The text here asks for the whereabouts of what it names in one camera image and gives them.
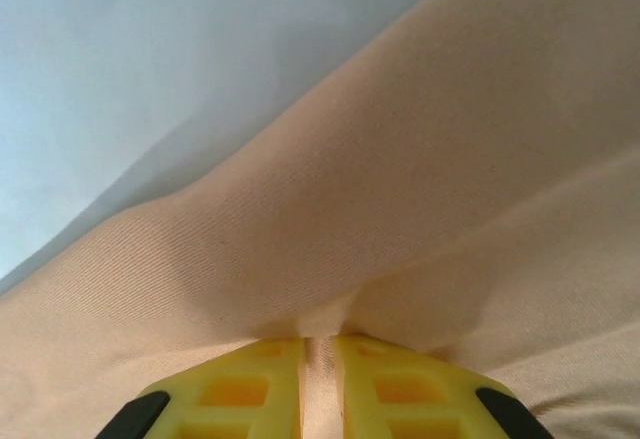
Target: yellow plastic part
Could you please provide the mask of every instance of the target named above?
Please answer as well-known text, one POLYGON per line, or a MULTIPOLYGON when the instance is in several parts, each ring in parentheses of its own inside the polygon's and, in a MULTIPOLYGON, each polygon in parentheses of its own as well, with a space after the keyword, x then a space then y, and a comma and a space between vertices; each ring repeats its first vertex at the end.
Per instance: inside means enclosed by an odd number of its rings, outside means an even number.
POLYGON ((302 339, 260 341, 147 387, 171 401, 145 439, 300 439, 302 339))
POLYGON ((333 339, 345 439, 509 439, 477 399, 503 385, 363 336, 333 339))

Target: tan cloth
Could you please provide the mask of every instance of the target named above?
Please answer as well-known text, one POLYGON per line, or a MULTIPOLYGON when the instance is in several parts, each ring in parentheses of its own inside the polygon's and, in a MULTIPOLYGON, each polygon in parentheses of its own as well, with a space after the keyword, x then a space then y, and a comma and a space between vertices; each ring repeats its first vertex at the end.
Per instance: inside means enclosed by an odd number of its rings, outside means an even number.
POLYGON ((187 189, 0 298, 0 437, 88 439, 144 386, 359 330, 640 437, 640 0, 426 0, 187 189))

